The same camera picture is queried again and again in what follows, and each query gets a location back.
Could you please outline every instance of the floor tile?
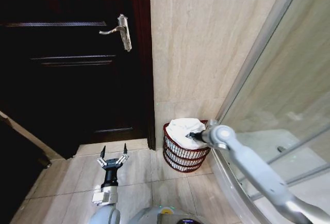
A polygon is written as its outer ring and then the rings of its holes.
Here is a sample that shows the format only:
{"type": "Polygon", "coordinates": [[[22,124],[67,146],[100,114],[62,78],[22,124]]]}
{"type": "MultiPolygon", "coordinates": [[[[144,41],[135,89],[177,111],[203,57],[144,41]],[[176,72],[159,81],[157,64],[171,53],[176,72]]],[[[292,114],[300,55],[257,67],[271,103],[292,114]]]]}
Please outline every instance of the floor tile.
{"type": "Polygon", "coordinates": [[[187,178],[152,182],[154,205],[171,206],[196,214],[187,178]]]}
{"type": "Polygon", "coordinates": [[[188,177],[197,214],[212,224],[234,224],[239,217],[219,188],[214,174],[188,177]]]}
{"type": "Polygon", "coordinates": [[[62,223],[71,199],[71,194],[30,199],[17,224],[59,224],[62,223]]]}
{"type": "Polygon", "coordinates": [[[21,206],[19,207],[19,209],[17,210],[16,214],[13,216],[10,224],[16,224],[18,222],[18,220],[20,219],[25,207],[27,206],[29,200],[24,200],[21,204],[21,206]]]}
{"type": "Polygon", "coordinates": [[[151,151],[151,178],[152,181],[160,181],[166,179],[176,179],[186,177],[186,173],[182,173],[171,168],[163,157],[163,149],[151,151]]]}
{"type": "Polygon", "coordinates": [[[78,148],[78,151],[76,153],[76,156],[100,154],[100,152],[102,151],[104,146],[106,146],[107,153],[122,152],[122,151],[124,151],[125,143],[126,143],[127,149],[129,151],[148,148],[147,139],[101,142],[101,143],[95,143],[95,144],[80,145],[78,148]]]}
{"type": "Polygon", "coordinates": [[[45,171],[33,198],[72,193],[78,182],[86,157],[53,161],[45,171]]]}
{"type": "Polygon", "coordinates": [[[127,224],[141,209],[153,206],[151,183],[118,187],[120,224],[127,224]]]}
{"type": "Polygon", "coordinates": [[[92,203],[94,191],[73,193],[62,224],[87,224],[97,210],[92,203]]]}
{"type": "MultiPolygon", "coordinates": [[[[119,158],[121,155],[122,152],[107,153],[105,159],[119,158]]],[[[129,151],[128,155],[129,159],[117,172],[119,186],[150,182],[150,150],[129,151]]],[[[96,189],[104,182],[105,170],[96,161],[98,157],[98,155],[85,157],[86,162],[74,190],[75,192],[96,189]]]]}

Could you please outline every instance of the wastebasket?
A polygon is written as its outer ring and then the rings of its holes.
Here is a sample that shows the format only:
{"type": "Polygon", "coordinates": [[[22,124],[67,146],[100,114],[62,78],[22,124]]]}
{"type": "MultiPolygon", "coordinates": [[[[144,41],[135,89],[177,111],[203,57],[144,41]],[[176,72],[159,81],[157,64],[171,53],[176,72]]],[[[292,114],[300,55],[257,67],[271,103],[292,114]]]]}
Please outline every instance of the wastebasket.
{"type": "Polygon", "coordinates": [[[205,147],[200,149],[186,149],[177,144],[167,133],[166,127],[170,123],[166,123],[164,130],[163,156],[167,164],[174,170],[180,172],[193,172],[200,168],[211,148],[205,147]]]}

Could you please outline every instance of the gray robot arm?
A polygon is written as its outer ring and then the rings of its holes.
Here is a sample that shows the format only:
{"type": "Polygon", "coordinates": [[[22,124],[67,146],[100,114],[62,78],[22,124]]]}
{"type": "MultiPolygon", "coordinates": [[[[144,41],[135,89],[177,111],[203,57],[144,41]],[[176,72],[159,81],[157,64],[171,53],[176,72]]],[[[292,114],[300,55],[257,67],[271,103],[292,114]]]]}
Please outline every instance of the gray robot arm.
{"type": "Polygon", "coordinates": [[[282,178],[258,154],[236,139],[232,128],[217,125],[203,131],[200,138],[210,147],[227,149],[232,161],[253,186],[288,220],[299,224],[330,223],[330,215],[291,193],[282,178]]]}

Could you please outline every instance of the metal frame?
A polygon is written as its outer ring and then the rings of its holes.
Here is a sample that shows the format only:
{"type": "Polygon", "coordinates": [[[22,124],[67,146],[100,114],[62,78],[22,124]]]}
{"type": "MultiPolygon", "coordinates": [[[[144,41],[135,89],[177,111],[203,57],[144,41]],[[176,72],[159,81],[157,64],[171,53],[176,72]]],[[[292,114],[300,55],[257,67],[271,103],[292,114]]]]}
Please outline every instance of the metal frame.
{"type": "MultiPolygon", "coordinates": [[[[239,71],[233,86],[231,87],[223,105],[217,115],[217,121],[220,124],[233,104],[239,91],[243,87],[247,77],[253,70],[257,60],[267,46],[285,12],[292,0],[276,0],[268,17],[265,20],[247,58],[239,71]]],[[[244,223],[262,223],[270,224],[269,220],[256,207],[253,201],[246,195],[235,175],[231,171],[225,158],[219,151],[212,150],[213,156],[209,156],[212,170],[223,191],[238,216],[244,223]]]]}
{"type": "Polygon", "coordinates": [[[276,0],[216,117],[220,124],[274,34],[292,0],[276,0]]]}
{"type": "Polygon", "coordinates": [[[208,161],[226,199],[244,224],[271,224],[245,194],[223,155],[214,149],[208,161]]]}

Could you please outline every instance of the shower door handle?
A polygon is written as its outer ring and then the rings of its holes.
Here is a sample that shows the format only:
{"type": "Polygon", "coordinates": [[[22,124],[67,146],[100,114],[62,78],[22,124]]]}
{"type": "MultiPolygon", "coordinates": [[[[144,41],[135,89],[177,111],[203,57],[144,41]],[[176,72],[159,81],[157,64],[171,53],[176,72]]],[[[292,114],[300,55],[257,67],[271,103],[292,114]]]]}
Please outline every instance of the shower door handle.
{"type": "Polygon", "coordinates": [[[109,30],[109,31],[100,30],[99,34],[108,35],[111,33],[115,33],[117,31],[120,32],[120,36],[122,37],[122,41],[123,41],[125,50],[129,52],[132,49],[132,44],[131,44],[130,36],[129,36],[127,17],[125,17],[124,15],[122,15],[122,14],[119,15],[118,26],[116,28],[109,30]]]}

